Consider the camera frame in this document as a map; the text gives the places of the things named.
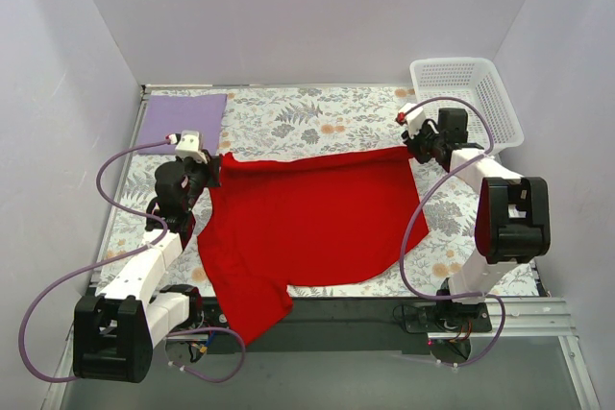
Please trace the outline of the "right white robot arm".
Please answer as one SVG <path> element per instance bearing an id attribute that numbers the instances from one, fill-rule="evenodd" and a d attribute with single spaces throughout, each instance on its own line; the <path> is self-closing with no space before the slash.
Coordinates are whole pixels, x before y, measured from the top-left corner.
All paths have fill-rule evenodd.
<path id="1" fill-rule="evenodd" d="M 500 280 L 517 266 L 545 254 L 551 245 L 549 192 L 546 181 L 523 177 L 503 167 L 486 148 L 468 141 L 465 109 L 441 109 L 436 120 L 418 107 L 402 110 L 396 122 L 409 153 L 419 162 L 435 161 L 445 171 L 421 200 L 407 225 L 400 254 L 422 208 L 435 191 L 457 177 L 479 194 L 474 229 L 475 249 L 434 296 L 426 300 L 474 305 L 491 295 Z"/>

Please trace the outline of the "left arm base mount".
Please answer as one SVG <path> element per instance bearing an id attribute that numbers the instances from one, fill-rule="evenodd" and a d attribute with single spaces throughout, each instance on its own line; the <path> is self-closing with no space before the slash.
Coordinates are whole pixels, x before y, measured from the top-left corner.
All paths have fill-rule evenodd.
<path id="1" fill-rule="evenodd" d="M 187 298 L 187 315 L 180 323 L 175 323 L 172 332 L 196 329 L 205 326 L 228 327 L 228 321 L 215 297 L 203 298 L 200 290 L 193 285 L 166 285 L 161 294 L 182 295 Z"/>

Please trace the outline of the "white plastic basket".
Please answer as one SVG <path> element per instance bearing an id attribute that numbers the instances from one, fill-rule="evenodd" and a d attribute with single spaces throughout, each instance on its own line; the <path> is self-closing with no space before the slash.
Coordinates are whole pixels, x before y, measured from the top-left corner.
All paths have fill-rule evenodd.
<path id="1" fill-rule="evenodd" d="M 436 119 L 442 108 L 458 108 L 458 101 L 463 100 L 486 120 L 494 138 L 494 154 L 523 144 L 525 137 L 517 114 L 491 60 L 470 57 L 415 60 L 409 72 L 416 99 L 435 100 L 424 106 L 428 118 Z"/>

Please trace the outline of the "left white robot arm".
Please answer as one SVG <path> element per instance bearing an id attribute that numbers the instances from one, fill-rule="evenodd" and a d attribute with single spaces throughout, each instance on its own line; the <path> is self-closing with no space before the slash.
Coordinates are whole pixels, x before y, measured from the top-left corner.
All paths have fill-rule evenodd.
<path id="1" fill-rule="evenodd" d="M 220 166 L 221 158 L 214 156 L 206 162 L 176 157 L 158 167 L 156 195 L 145 210 L 143 251 L 99 294 L 86 295 L 75 306 L 76 376 L 138 383 L 150 369 L 154 347 L 174 328 L 196 323 L 199 290 L 159 284 L 192 237 L 193 208 L 201 194 L 219 186 Z"/>

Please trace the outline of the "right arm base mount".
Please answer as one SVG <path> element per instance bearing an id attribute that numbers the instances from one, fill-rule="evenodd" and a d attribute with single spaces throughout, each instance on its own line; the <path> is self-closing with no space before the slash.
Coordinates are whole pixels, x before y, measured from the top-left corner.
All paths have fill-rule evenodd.
<path id="1" fill-rule="evenodd" d="M 403 303 L 393 308 L 392 317 L 404 332 L 422 335 L 428 354 L 442 362 L 467 362 L 472 351 L 471 335 L 492 331 L 485 303 Z"/>

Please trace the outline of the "red t shirt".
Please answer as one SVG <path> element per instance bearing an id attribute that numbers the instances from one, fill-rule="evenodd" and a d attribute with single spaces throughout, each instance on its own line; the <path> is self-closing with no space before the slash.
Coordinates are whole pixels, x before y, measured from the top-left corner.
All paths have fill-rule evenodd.
<path id="1" fill-rule="evenodd" d="M 198 253 L 245 343 L 291 312 L 289 287 L 376 277 L 429 232 L 402 146 L 294 161 L 225 154 L 209 194 Z"/>

